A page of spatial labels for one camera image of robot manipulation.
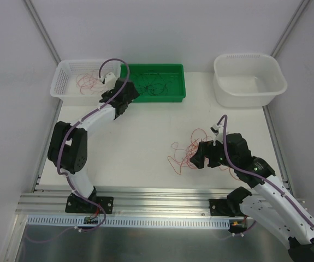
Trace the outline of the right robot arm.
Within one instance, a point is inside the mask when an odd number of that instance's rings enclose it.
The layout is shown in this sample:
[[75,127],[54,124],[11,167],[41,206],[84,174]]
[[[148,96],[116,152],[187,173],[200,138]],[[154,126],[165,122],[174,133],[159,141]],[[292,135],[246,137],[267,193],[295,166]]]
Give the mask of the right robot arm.
[[293,261],[314,261],[314,218],[293,198],[273,168],[248,149],[241,134],[228,134],[226,142],[201,141],[190,161],[198,169],[226,166],[249,185],[270,207],[264,207],[248,189],[239,187],[225,200],[211,200],[217,216],[249,216],[288,249]]

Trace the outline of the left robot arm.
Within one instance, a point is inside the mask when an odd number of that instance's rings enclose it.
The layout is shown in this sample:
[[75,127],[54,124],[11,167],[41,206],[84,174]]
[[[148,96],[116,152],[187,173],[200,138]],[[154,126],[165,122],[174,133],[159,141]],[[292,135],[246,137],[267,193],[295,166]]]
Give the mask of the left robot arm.
[[78,206],[92,212],[97,206],[95,187],[88,178],[86,163],[88,139],[100,127],[121,116],[129,104],[139,97],[134,83],[128,78],[118,78],[112,89],[104,92],[97,107],[75,122],[59,121],[55,124],[48,160],[60,176],[66,178],[72,194],[78,197]]

